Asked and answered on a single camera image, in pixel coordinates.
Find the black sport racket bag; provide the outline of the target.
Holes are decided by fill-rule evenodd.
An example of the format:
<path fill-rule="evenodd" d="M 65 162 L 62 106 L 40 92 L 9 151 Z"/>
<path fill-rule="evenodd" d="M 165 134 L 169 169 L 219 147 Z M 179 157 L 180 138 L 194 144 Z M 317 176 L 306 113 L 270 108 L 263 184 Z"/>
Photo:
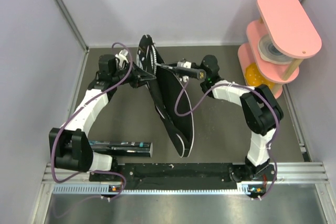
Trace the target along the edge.
<path fill-rule="evenodd" d="M 181 117 L 174 111 L 183 85 L 173 73 L 155 65 L 165 62 L 150 35 L 141 37 L 136 56 L 136 64 L 144 71 L 156 76 L 156 79 L 147 83 L 147 89 L 178 155 L 188 157 L 194 144 L 193 114 Z"/>

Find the white badminton racket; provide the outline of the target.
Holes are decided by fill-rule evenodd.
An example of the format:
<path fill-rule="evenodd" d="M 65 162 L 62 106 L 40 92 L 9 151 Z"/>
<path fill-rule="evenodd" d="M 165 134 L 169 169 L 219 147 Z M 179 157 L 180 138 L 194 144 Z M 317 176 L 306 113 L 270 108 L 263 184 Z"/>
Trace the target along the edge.
<path fill-rule="evenodd" d="M 197 79 L 197 80 L 205 80 L 206 71 L 200 67 L 200 65 L 186 61 L 182 59 L 178 62 L 173 62 L 170 64 L 159 63 L 158 56 L 159 53 L 154 45 L 149 46 L 150 56 L 152 60 L 152 68 L 153 71 L 156 71 L 157 68 L 165 69 L 173 74 L 175 74 L 178 78 L 180 78 L 183 82 L 186 82 L 189 78 Z"/>

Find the black shuttlecock tube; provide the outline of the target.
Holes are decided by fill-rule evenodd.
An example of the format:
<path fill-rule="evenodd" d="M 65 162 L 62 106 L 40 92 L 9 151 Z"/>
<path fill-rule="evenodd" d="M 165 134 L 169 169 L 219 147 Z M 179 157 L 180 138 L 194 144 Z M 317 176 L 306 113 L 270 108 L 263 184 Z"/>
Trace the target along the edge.
<path fill-rule="evenodd" d="M 152 157 L 153 143 L 150 142 L 99 142 L 90 141 L 94 152 L 124 157 Z"/>

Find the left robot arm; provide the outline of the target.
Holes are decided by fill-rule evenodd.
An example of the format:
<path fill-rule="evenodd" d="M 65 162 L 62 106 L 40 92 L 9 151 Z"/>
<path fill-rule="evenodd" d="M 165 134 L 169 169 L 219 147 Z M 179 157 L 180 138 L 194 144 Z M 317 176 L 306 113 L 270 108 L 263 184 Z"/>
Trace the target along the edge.
<path fill-rule="evenodd" d="M 61 127 L 49 132 L 51 162 L 54 168 L 76 172 L 98 170 L 107 180 L 114 180 L 119 168 L 113 164 L 111 155 L 92 150 L 88 140 L 90 129 L 119 85 L 139 88 L 156 77 L 129 61 L 126 50 L 117 55 L 100 56 L 98 66 L 99 70 L 74 114 Z"/>

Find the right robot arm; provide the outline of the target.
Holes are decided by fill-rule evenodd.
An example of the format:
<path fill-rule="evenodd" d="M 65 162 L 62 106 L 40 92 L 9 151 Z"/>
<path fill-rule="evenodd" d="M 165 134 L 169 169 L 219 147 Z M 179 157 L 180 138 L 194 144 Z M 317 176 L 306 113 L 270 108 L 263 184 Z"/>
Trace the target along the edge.
<path fill-rule="evenodd" d="M 283 119 L 282 108 L 265 84 L 249 87 L 221 78 L 214 55 L 206 55 L 200 68 L 206 72 L 206 79 L 201 83 L 205 95 L 242 108 L 246 124 L 251 130 L 250 147 L 245 158 L 245 174 L 252 180 L 258 179 L 269 165 L 271 143 Z"/>

